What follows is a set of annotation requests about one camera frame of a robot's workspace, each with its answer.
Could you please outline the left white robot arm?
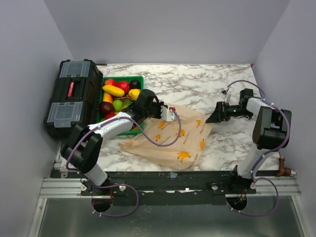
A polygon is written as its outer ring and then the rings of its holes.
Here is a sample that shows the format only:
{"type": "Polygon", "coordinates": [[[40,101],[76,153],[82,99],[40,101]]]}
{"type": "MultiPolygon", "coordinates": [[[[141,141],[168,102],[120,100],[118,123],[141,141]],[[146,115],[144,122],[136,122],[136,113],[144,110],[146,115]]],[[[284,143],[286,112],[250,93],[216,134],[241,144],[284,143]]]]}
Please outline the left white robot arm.
{"type": "Polygon", "coordinates": [[[91,125],[77,124],[61,150],[66,167],[72,165],[91,180],[97,194],[106,194],[110,187],[108,176],[97,164],[102,143],[141,125],[148,118],[161,119],[167,110],[168,106],[159,101],[153,91],[144,89],[136,101],[114,117],[91,125]]]}

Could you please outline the orange plastic bag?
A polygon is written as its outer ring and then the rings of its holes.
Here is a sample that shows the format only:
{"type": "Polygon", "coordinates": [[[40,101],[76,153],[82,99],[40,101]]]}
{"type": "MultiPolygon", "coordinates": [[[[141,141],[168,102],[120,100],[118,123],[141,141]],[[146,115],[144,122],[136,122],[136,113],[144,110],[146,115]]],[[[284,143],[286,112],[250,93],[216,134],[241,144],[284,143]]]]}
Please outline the orange plastic bag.
{"type": "Polygon", "coordinates": [[[212,124],[206,123],[206,116],[198,111],[179,105],[173,107],[180,117],[181,130],[178,121],[151,118],[144,131],[157,145],[138,134],[119,143],[122,150],[174,171],[192,170],[197,166],[212,124]]]}

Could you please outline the orange green fake mango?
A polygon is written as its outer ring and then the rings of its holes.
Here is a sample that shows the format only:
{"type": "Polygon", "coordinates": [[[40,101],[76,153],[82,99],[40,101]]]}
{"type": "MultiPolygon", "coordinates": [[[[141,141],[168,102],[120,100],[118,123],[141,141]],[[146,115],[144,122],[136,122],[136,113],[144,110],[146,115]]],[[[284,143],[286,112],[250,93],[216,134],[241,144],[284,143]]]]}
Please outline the orange green fake mango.
{"type": "Polygon", "coordinates": [[[104,92],[104,93],[103,93],[102,101],[103,101],[103,102],[112,103],[112,102],[113,102],[113,97],[112,97],[111,94],[104,92]]]}

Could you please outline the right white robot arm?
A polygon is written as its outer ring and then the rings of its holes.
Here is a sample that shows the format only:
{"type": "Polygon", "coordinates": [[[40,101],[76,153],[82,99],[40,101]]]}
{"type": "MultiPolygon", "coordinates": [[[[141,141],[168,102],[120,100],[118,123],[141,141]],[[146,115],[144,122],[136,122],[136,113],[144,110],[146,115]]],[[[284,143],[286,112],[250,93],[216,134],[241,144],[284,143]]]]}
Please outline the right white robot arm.
{"type": "Polygon", "coordinates": [[[227,181],[228,190],[234,194],[245,188],[244,179],[253,179],[268,155],[285,148],[289,141],[292,112],[279,109],[263,99],[255,97],[252,89],[239,93],[237,105],[230,105],[230,94],[224,92],[225,101],[216,103],[215,110],[206,123],[221,123],[232,117],[256,116],[252,132],[253,146],[244,160],[237,165],[237,176],[227,181]]]}

